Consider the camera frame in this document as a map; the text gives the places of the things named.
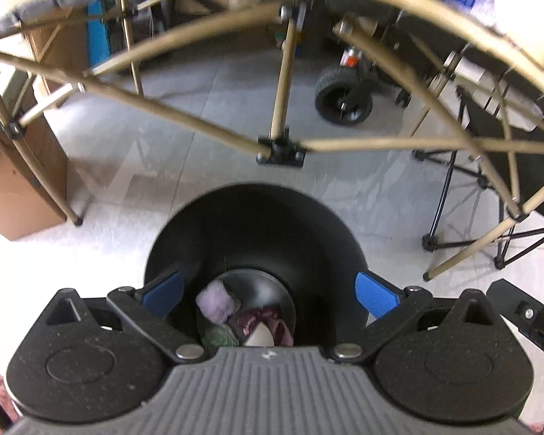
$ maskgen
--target concrete floor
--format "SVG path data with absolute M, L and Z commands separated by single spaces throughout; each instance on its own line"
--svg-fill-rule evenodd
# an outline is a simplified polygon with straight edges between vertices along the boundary
M 280 58 L 270 40 L 256 34 L 202 43 L 144 70 L 145 94 L 256 138 L 269 129 Z M 288 109 L 292 137 L 397 134 L 421 109 L 418 100 L 406 110 L 396 107 L 392 91 L 375 97 L 361 126 L 326 123 L 313 106 L 314 86 L 322 68 L 337 60 L 297 59 Z M 128 77 L 123 80 L 131 87 Z M 444 95 L 452 100 L 451 91 Z M 85 223 L 13 243 L 0 236 L 0 372 L 57 289 L 74 287 L 89 297 L 120 285 L 140 286 L 149 249 L 169 217 L 230 183 L 277 183 L 323 201 L 353 230 L 369 268 L 399 287 L 424 285 L 423 272 L 453 253 L 421 248 L 445 172 L 414 161 L 410 152 L 310 155 L 302 170 L 291 170 L 257 165 L 199 134 L 90 94 L 73 95 L 48 119 L 70 158 L 68 197 L 85 213 Z M 439 129 L 428 117 L 419 133 Z M 456 174 L 440 235 L 477 236 L 496 223 L 496 215 L 495 195 Z M 542 224 L 543 218 L 531 216 L 520 230 Z M 494 252 L 478 253 L 424 286 L 436 296 L 454 297 L 466 287 L 486 290 L 506 278 L 544 302 L 544 248 L 501 272 L 494 269 Z M 522 343 L 535 368 L 522 419 L 536 422 L 544 418 L 544 354 Z

